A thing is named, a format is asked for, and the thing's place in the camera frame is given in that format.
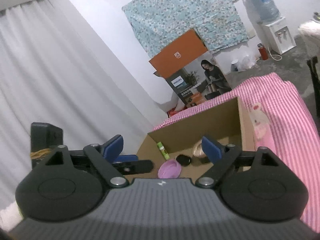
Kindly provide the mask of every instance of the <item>cardboard box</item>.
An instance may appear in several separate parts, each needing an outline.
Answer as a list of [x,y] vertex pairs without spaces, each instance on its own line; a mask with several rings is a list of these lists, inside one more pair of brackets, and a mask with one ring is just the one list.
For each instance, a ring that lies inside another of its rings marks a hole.
[[149,62],[187,107],[231,90],[217,62],[193,29],[163,48]]
[[[204,135],[209,135],[221,144],[235,144],[246,151],[255,151],[254,129],[247,109],[239,98],[195,114],[179,122],[148,133],[137,155],[140,160],[152,160],[151,173],[126,176],[133,178],[157,178],[158,169],[165,162],[157,143],[162,142],[174,159],[179,154],[192,157],[192,147]],[[205,173],[212,163],[201,164],[193,158],[191,165],[182,167],[180,178],[191,178],[193,182]]]

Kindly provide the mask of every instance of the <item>orange box flap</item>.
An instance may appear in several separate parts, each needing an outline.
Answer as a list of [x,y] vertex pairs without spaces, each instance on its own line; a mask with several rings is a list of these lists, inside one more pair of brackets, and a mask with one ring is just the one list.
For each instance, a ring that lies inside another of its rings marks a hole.
[[191,29],[163,48],[149,62],[162,77],[168,78],[207,51],[195,30]]

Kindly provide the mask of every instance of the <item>gray floor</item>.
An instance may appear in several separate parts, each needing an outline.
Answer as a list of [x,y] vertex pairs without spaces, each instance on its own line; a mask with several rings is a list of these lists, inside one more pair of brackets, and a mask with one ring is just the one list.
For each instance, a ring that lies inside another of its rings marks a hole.
[[284,81],[290,81],[298,89],[320,132],[320,119],[316,117],[316,102],[311,75],[307,66],[308,54],[301,37],[295,39],[297,47],[282,55],[281,61],[273,59],[259,60],[258,67],[244,72],[231,72],[226,78],[232,88],[250,77],[263,76],[272,72],[277,73]]

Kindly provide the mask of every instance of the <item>striped fabric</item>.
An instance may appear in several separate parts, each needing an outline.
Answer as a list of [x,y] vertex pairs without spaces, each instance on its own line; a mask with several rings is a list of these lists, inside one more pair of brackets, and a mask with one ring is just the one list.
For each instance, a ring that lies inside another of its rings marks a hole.
[[231,92],[188,108],[154,128],[160,129],[234,97],[247,109],[260,102],[271,121],[271,132],[279,158],[304,182],[309,201],[301,220],[320,232],[320,139],[316,125],[295,86],[276,73],[253,77]]

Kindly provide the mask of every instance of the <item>metal bolt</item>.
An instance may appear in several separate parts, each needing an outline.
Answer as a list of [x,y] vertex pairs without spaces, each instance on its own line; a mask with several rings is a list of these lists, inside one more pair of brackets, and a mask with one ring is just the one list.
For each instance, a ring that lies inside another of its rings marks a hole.
[[210,186],[214,183],[214,179],[209,177],[202,177],[199,179],[199,183],[203,186]]
[[114,177],[110,180],[110,182],[113,185],[121,186],[124,185],[127,182],[127,180],[123,177]]

